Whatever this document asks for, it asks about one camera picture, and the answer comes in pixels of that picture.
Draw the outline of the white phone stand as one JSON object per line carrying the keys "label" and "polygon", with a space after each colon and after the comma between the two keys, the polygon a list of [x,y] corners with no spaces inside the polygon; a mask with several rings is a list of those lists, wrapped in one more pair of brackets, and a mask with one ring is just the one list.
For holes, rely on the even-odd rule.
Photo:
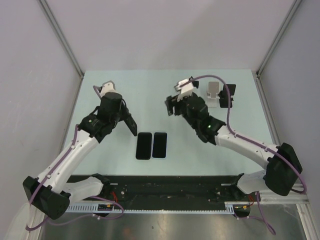
{"label": "white phone stand", "polygon": [[220,83],[218,81],[209,81],[207,84],[207,95],[205,103],[208,108],[220,107]]}

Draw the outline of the black phone stand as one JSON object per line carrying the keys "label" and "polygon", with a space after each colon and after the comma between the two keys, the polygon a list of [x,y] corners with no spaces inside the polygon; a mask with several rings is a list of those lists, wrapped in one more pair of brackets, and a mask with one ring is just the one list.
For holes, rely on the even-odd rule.
{"label": "black phone stand", "polygon": [[230,103],[230,108],[233,107],[233,96],[236,91],[236,84],[225,84],[223,89],[219,92],[219,106],[220,108],[228,108]]}

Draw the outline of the black phone light blue case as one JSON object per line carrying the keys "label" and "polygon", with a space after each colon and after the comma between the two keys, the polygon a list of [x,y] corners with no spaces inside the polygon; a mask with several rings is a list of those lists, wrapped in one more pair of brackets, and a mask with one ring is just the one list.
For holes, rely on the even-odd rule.
{"label": "black phone light blue case", "polygon": [[152,157],[154,159],[165,159],[167,156],[166,132],[155,132],[153,136]]}

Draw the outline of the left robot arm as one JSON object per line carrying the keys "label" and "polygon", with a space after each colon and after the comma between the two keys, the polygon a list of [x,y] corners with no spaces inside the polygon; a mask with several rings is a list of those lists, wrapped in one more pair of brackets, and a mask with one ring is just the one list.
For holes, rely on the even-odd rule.
{"label": "left robot arm", "polygon": [[105,200],[110,196],[110,180],[98,173],[89,178],[69,183],[68,179],[82,160],[117,126],[125,122],[134,136],[138,127],[127,108],[123,96],[107,92],[100,105],[75,126],[71,143],[37,177],[28,176],[22,183],[31,205],[50,219],[60,218],[69,205],[96,196]]}

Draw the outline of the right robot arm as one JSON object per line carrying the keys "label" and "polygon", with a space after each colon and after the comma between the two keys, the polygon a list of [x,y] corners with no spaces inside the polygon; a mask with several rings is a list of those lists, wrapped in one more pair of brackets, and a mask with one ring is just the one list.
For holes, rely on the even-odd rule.
{"label": "right robot arm", "polygon": [[291,145],[265,145],[232,133],[225,122],[209,114],[205,101],[195,93],[182,99],[168,96],[165,105],[168,115],[182,116],[202,142],[233,150],[262,167],[261,171],[237,176],[230,188],[235,200],[242,201],[248,194],[263,190],[280,196],[293,190],[302,166]]}

